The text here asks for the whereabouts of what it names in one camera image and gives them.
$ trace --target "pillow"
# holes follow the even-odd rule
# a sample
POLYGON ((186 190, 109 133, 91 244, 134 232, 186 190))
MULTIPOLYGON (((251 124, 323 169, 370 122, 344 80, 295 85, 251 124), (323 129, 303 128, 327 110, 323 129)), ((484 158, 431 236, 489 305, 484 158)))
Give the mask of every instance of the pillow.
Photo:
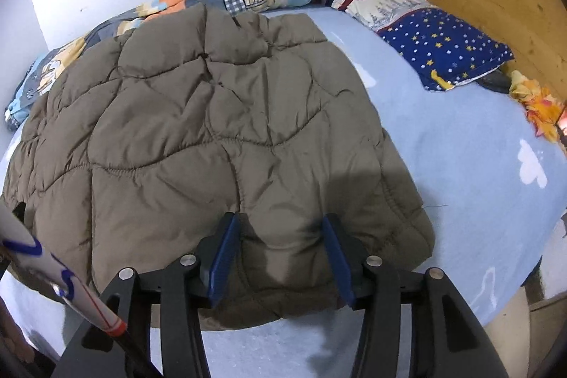
POLYGON ((427 0, 333 0, 417 71, 426 90, 450 90, 514 58, 510 48, 427 0))

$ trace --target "bed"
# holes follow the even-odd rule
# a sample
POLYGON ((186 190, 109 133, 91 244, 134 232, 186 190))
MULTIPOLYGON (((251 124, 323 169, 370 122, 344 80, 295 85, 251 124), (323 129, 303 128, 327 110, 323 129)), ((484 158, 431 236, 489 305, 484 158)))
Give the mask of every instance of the bed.
MULTIPOLYGON (((565 97, 562 79, 554 74, 563 72, 565 66, 564 61, 556 60, 561 53, 555 45, 558 39, 548 40, 549 28, 537 21, 526 20, 523 29, 513 28, 518 20, 506 10, 515 5, 512 1, 501 8, 504 13, 496 11, 500 16, 494 13, 497 0, 482 0, 478 5, 472 0, 475 9, 470 3, 430 1, 508 41, 520 57, 516 65, 525 74, 538 77, 565 97), (487 8, 481 15, 483 2, 487 8), (497 18, 491 21, 491 15, 497 18), (512 29, 514 34, 508 36, 512 29), (540 36, 535 37, 534 30, 540 36), (526 37, 533 39, 533 53, 525 48, 530 46, 526 37), (552 70, 549 60, 556 63, 552 70)), ((557 19, 552 13, 554 2, 539 4, 552 25, 562 15, 559 11, 557 19)), ((345 13, 308 7, 268 15, 299 12, 307 13, 358 70, 418 186, 437 236, 432 258, 419 269, 443 268, 479 320, 488 323, 536 265, 565 210, 567 161, 562 151, 535 138, 522 108, 507 95, 476 84, 443 94, 424 91, 414 70, 394 49, 345 13)), ((562 37, 564 29, 557 27, 554 33, 562 37)), ((17 143, 16 133, 2 167, 17 143)), ((48 354, 61 354, 78 325, 76 316, 9 275, 1 280, 0 293, 30 339, 48 354), (50 314, 50 323, 45 313, 50 314)), ((409 360, 410 326, 407 312, 404 314, 400 374, 409 360)), ((214 376, 229 372, 235 377, 338 377, 346 376, 352 366, 361 322, 361 313, 341 309, 243 331, 206 332, 203 340, 214 376)), ((158 338, 159 332, 152 330, 152 360, 157 364, 158 338)))

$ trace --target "blue gripper pad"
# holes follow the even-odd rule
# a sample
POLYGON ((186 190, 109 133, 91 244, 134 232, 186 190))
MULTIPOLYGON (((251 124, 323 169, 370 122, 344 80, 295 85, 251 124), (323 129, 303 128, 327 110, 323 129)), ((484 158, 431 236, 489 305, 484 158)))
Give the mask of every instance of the blue gripper pad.
POLYGON ((350 264, 342 251, 341 244, 332 223, 333 217, 326 215, 322 219, 322 236, 327 251, 327 258, 335 276, 335 283, 341 298, 350 307, 354 305, 356 296, 352 288, 352 273, 350 264))
POLYGON ((225 293, 230 268, 236 251, 240 248, 239 241, 240 221, 238 220, 238 215, 233 214, 230 224, 224 230, 217 253, 210 265, 207 298, 211 302, 212 307, 219 303, 225 293))

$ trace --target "gray fabric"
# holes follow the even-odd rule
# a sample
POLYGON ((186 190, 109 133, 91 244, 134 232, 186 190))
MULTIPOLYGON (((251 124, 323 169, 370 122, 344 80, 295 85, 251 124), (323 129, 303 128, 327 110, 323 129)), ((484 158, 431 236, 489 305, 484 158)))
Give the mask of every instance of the gray fabric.
POLYGON ((3 197, 26 202, 26 226, 101 291, 240 212, 228 292, 201 312, 208 329, 337 308, 325 213, 399 267, 434 241, 357 72, 306 15, 197 5, 87 50, 34 105, 3 197))

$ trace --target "floor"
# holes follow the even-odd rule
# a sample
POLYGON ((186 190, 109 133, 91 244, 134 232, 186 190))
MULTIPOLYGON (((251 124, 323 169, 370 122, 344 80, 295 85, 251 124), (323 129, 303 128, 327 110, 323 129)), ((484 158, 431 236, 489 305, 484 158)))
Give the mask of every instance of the floor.
POLYGON ((533 375, 567 321, 567 292, 528 304, 523 287, 486 327, 510 378, 533 375))

